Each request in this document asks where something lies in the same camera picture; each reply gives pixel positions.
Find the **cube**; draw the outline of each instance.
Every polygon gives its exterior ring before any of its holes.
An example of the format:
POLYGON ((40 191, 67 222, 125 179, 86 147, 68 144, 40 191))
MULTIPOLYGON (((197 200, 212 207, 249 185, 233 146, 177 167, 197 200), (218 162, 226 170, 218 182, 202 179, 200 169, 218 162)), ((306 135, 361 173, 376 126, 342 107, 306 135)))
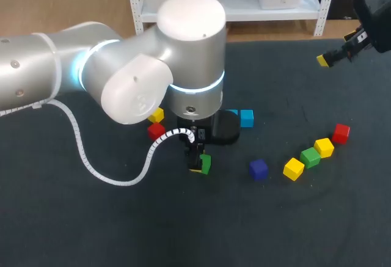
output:
POLYGON ((309 148, 300 154, 300 162, 304 163, 306 169, 318 165, 320 159, 320 154, 315 150, 315 148, 309 148))
POLYGON ((149 118, 148 120, 150 122, 161 122, 164 118, 164 110, 161 108, 158 108, 149 118))
POLYGON ((283 168, 283 174, 295 181, 303 173, 304 164, 296 158, 292 158, 283 168))
POLYGON ((207 154, 201 154, 200 158, 202 160, 202 170, 201 173, 203 174, 208 174, 211 166, 211 160, 212 157, 207 154))
POLYGON ((316 140, 313 147, 320 154, 320 158, 330 157, 334 151, 334 146, 329 138, 316 140))
POLYGON ((156 141, 160 136, 166 133, 166 129, 160 123, 155 122, 148 128, 148 135, 153 140, 156 141))
POLYGON ((237 109, 227 109, 227 111, 231 111, 231 112, 235 113, 236 115, 239 115, 239 112, 237 109))
POLYGON ((269 169, 266 163, 262 160, 252 161, 250 163, 250 175, 254 180, 261 180, 268 177, 269 169))
POLYGON ((241 128, 254 127, 254 113, 252 110, 240 110, 240 127, 241 128))
POLYGON ((338 123, 331 140, 337 144, 346 144, 349 139, 349 133, 350 127, 338 123))

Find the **white coiled cable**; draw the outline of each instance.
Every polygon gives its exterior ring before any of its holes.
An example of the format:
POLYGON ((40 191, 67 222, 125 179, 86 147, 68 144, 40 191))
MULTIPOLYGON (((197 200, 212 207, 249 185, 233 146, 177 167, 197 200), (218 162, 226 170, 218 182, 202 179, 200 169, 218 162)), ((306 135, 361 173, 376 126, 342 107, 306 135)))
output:
MULTIPOLYGON (((147 174, 147 171, 149 169, 149 166, 150 166, 150 163, 151 163, 151 160, 152 160, 152 156, 153 156, 156 148, 158 147, 158 145, 160 145, 163 141, 165 141, 169 137, 172 137, 172 136, 174 136, 176 134, 186 134, 188 136, 188 138, 189 138, 189 142, 191 142, 191 143, 194 142, 194 134, 193 134, 193 132, 191 130, 188 130, 186 128, 177 128, 175 130, 168 131, 165 134, 163 134, 162 136, 160 136, 159 139, 154 141, 152 146, 149 148, 147 157, 145 159, 144 166, 143 166, 143 168, 141 170, 141 173, 138 175, 138 177, 136 177, 134 180, 130 180, 130 181, 112 180, 112 179, 110 179, 108 177, 105 177, 104 175, 100 174, 99 172, 97 172, 92 167, 92 165, 89 163, 89 161, 87 159, 87 156, 86 156, 86 153, 84 152, 84 147, 83 147, 83 143, 82 143, 81 136, 80 136, 80 130, 79 130, 78 122, 76 121, 75 116, 73 115, 71 110, 65 104, 63 104, 63 103, 61 103, 60 101, 57 101, 57 100, 51 100, 51 101, 46 102, 46 103, 43 101, 42 104, 55 105, 55 106, 57 106, 58 108, 60 108, 61 110, 63 110, 65 112, 65 114, 67 115, 67 117, 71 121, 73 132, 75 133, 76 144, 78 146, 80 158, 81 158, 81 161, 83 162, 84 166, 95 177, 97 177, 101 181, 104 181, 105 183, 109 183, 111 185, 115 185, 115 186, 132 186, 132 185, 135 185, 136 183, 140 182, 145 177, 145 175, 147 174)), ((34 108, 34 105, 37 105, 37 103, 31 104, 31 105, 27 105, 27 106, 23 106, 21 108, 11 109, 9 111, 0 111, 0 116, 4 116, 6 114, 9 114, 9 113, 12 113, 12 112, 15 112, 15 111, 19 111, 19 110, 27 108, 27 107, 33 107, 34 108)))

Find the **yellow cube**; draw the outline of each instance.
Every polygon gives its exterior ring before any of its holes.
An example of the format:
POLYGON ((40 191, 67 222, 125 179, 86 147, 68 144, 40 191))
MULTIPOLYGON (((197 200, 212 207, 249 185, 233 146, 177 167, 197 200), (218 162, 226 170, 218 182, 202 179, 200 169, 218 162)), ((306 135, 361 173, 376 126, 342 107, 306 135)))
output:
POLYGON ((149 121, 155 123, 155 122, 161 122, 163 118, 164 118, 164 110, 158 108, 148 119, 149 121))
POLYGON ((334 151, 334 146, 328 138, 317 140, 313 147, 318 151, 321 158, 330 157, 334 151))
POLYGON ((291 180, 295 181, 303 173, 303 170, 304 164, 296 158, 292 158, 283 168, 283 174, 289 177, 291 180))

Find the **table surface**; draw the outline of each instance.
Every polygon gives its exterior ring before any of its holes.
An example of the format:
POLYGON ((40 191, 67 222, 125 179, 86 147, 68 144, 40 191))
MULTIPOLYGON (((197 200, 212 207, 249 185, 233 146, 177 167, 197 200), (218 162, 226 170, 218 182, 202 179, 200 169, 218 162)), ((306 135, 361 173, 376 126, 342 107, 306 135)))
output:
MULTIPOLYGON (((58 108, 2 117, 0 266, 390 266, 391 57, 370 50, 320 68, 316 56, 341 44, 228 44, 223 108, 253 109, 255 127, 207 147, 208 176, 188 172, 171 139, 140 184, 107 185, 84 168, 58 108), (296 182, 284 177, 336 123, 351 127, 348 143, 296 182), (260 158, 269 178, 253 181, 260 158)), ((116 124, 81 93, 59 99, 99 172, 139 173, 147 121, 116 124)))

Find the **robotic arm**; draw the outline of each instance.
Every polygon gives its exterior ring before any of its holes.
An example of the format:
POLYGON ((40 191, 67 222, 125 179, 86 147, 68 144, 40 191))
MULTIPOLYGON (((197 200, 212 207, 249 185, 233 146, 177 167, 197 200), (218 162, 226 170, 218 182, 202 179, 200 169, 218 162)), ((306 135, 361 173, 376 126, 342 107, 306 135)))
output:
POLYGON ((362 25, 345 36, 340 49, 318 56, 321 66, 332 67, 344 58, 352 60, 371 46, 379 53, 391 50, 391 0, 353 0, 353 7, 362 25))
MULTIPOLYGON (((167 95, 183 129, 168 132, 151 146, 141 178, 157 145, 177 133, 188 137, 183 140, 189 168, 199 169, 205 144, 231 144, 239 137, 237 116, 219 110, 225 41, 225 12, 217 0, 167 0, 157 25, 129 39, 101 23, 0 38, 0 116, 45 103, 66 111, 53 98, 85 90, 110 118, 130 125, 154 113, 167 95)), ((77 140, 78 127, 74 131, 77 140)), ((82 145, 79 152, 85 157, 82 145)), ((115 185, 141 180, 99 178, 115 185)))

